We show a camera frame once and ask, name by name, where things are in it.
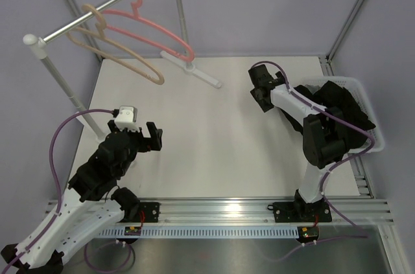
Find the black shirt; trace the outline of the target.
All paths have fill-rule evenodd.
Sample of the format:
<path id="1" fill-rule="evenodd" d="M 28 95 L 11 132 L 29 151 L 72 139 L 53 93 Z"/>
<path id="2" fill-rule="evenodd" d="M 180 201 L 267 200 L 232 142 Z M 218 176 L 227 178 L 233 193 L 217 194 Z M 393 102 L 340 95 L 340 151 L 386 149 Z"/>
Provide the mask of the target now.
<path id="1" fill-rule="evenodd" d="M 336 107 L 340 109 L 344 115 L 343 120 L 364 131 L 369 131 L 375 128 L 375 124 L 372 123 L 368 119 L 367 114 L 360 109 L 351 93 L 346 88 L 336 85 L 336 83 L 327 81 L 320 88 L 320 90 L 314 94 L 312 94 L 306 86 L 303 85 L 296 86 L 295 90 L 317 104 L 323 105 L 327 108 Z M 287 112 L 282 109 L 280 111 L 291 123 L 294 130 L 303 135 L 303 128 L 300 123 L 294 120 L 294 118 L 292 118 Z M 368 139 L 367 137 L 355 130 L 348 130 L 351 149 L 358 149 L 366 143 Z"/>

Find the pink plastic hanger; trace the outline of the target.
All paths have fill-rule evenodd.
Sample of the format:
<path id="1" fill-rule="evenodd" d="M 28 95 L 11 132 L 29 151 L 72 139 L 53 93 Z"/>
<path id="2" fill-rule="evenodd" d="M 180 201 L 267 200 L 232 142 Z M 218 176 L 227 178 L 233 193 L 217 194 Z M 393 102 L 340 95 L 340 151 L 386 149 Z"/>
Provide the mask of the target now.
<path id="1" fill-rule="evenodd" d="M 164 52 L 166 52 L 167 54 L 170 54 L 172 56 L 174 56 L 175 58 L 178 58 L 184 62 L 187 63 L 191 63 L 194 59 L 195 59 L 195 53 L 194 50 L 191 48 L 191 46 L 184 41 L 183 39 L 181 39 L 180 37 L 178 37 L 176 34 L 174 34 L 173 32 L 171 32 L 170 30 L 166 29 L 165 27 L 149 20 L 146 19 L 144 17 L 142 17 L 139 13 L 139 9 L 141 8 L 143 4 L 143 0 L 134 0 L 133 2 L 130 3 L 130 7 L 131 7 L 131 11 L 127 12 L 127 11 L 123 11 L 123 10 L 118 10 L 118 9 L 106 9 L 104 11 L 102 11 L 102 14 L 104 15 L 115 15 L 115 16 L 119 16 L 119 17 L 125 17 L 128 19 L 131 19 L 133 21 L 136 21 L 138 23 L 142 23 L 148 27 L 154 28 L 156 29 L 158 32 L 161 32 L 162 34 L 168 36 L 170 39 L 176 41 L 177 43 L 179 43 L 185 50 L 185 53 L 179 53 L 178 51 L 175 51 L 169 47 L 164 46 L 161 43 L 158 43 L 156 41 L 152 41 L 144 36 L 140 36 L 138 34 L 135 34 L 133 32 L 130 32 L 129 30 L 125 30 L 125 29 L 121 29 L 119 27 L 115 27 L 112 25 L 107 25 L 106 28 L 109 30 L 112 30 L 114 32 L 120 33 L 122 35 L 128 36 L 132 39 L 135 39 L 137 41 L 141 41 L 143 43 L 146 43 L 148 45 L 151 45 L 155 48 L 158 48 Z"/>

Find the grey shirt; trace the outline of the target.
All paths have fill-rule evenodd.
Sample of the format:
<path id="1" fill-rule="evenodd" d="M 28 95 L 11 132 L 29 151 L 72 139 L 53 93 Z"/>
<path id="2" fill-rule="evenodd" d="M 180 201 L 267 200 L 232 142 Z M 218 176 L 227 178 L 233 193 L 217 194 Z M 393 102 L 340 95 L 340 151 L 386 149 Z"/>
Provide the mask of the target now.
<path id="1" fill-rule="evenodd" d="M 312 94 L 314 94 L 315 92 L 317 92 L 321 88 L 320 86 L 310 85 L 310 84 L 306 84 L 305 86 Z"/>

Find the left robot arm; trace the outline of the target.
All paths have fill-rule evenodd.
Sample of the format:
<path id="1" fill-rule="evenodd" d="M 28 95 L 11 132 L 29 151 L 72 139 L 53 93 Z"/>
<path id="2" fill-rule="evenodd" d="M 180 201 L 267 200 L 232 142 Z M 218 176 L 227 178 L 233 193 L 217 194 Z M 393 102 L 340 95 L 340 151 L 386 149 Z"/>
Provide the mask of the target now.
<path id="1" fill-rule="evenodd" d="M 118 222 L 155 222 L 158 210 L 141 204 L 117 182 L 137 154 L 160 151 L 163 131 L 147 122 L 149 137 L 141 128 L 120 129 L 108 123 L 110 133 L 69 180 L 60 201 L 24 241 L 1 250 L 6 268 L 18 273 L 61 273 L 65 263 L 93 237 Z"/>

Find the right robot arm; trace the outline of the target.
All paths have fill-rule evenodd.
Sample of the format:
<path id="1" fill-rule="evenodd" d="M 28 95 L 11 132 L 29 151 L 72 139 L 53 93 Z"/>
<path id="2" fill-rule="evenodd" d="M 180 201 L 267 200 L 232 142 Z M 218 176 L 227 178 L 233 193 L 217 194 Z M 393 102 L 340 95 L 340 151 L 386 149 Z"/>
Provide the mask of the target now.
<path id="1" fill-rule="evenodd" d="M 351 93 L 328 81 L 321 86 L 292 86 L 283 69 L 272 76 L 268 61 L 255 63 L 248 71 L 250 94 L 263 112 L 277 108 L 302 135 L 307 168 L 293 201 L 269 206 L 277 223 L 331 222 L 331 208 L 324 196 L 326 180 L 345 162 L 352 149 L 370 140 L 375 126 Z"/>

